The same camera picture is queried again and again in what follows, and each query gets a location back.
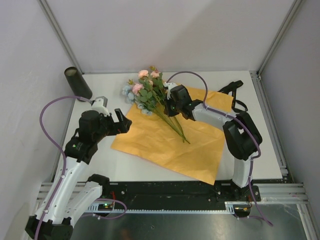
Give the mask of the orange wrapping paper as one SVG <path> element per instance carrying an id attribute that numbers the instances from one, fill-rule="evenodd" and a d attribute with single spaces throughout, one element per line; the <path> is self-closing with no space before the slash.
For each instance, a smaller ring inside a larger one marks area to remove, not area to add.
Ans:
<path id="1" fill-rule="evenodd" d="M 233 169 L 223 164 L 226 146 L 222 130 L 177 115 L 187 138 L 183 141 L 164 120 L 154 113 L 143 114 L 137 104 L 132 105 L 126 116 L 132 125 L 128 133 L 115 137 L 113 150 L 208 184 L 232 177 Z"/>

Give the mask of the artificial flower bunch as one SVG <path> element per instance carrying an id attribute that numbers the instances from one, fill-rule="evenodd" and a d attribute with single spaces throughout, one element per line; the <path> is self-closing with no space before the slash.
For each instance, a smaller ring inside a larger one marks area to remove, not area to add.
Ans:
<path id="1" fill-rule="evenodd" d="M 155 114 L 178 134 L 184 143 L 188 143 L 178 119 L 164 113 L 167 92 L 163 73 L 155 66 L 150 66 L 148 70 L 140 70 L 138 80 L 129 79 L 122 88 L 122 95 L 128 103 L 135 104 L 142 114 L 148 116 Z"/>

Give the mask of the black ribbon gold lettering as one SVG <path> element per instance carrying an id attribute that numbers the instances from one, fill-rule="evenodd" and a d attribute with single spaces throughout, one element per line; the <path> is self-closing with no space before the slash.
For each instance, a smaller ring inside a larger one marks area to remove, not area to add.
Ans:
<path id="1" fill-rule="evenodd" d="M 232 104 L 231 104 L 231 109 L 235 112 L 235 113 L 240 113 L 240 112 L 247 112 L 248 111 L 248 107 L 247 105 L 238 100 L 237 99 L 237 89 L 242 87 L 244 85 L 244 83 L 241 80 L 237 80 L 237 81 L 232 81 L 230 82 L 228 85 L 222 87 L 218 92 L 219 93 L 223 93 L 226 95 L 229 95 L 229 93 L 231 93 L 232 96 Z"/>

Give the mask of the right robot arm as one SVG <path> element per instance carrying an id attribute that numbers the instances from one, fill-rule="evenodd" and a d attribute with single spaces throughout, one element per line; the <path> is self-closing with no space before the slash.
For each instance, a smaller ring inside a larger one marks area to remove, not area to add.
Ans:
<path id="1" fill-rule="evenodd" d="M 261 156 L 263 138 L 246 111 L 235 116 L 192 100 L 187 88 L 175 83 L 165 83 L 167 91 L 164 113 L 169 117 L 181 114 L 186 120 L 206 123 L 223 131 L 227 149 L 234 157 L 234 170 L 230 188 L 231 196 L 242 201 L 252 189 L 253 161 Z"/>

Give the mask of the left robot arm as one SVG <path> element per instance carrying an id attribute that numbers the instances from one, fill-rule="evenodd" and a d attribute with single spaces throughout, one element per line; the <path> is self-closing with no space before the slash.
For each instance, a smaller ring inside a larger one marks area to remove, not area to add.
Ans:
<path id="1" fill-rule="evenodd" d="M 34 215 L 30 216 L 25 231 L 33 240 L 69 240 L 83 213 L 97 199 L 110 196 L 108 177 L 93 174 L 84 188 L 72 198 L 79 177 L 89 166 L 98 144 L 108 136 L 125 134 L 132 121 L 119 108 L 115 122 L 111 114 L 101 110 L 87 110 L 81 114 L 75 130 L 63 152 L 63 163 L 45 197 Z"/>

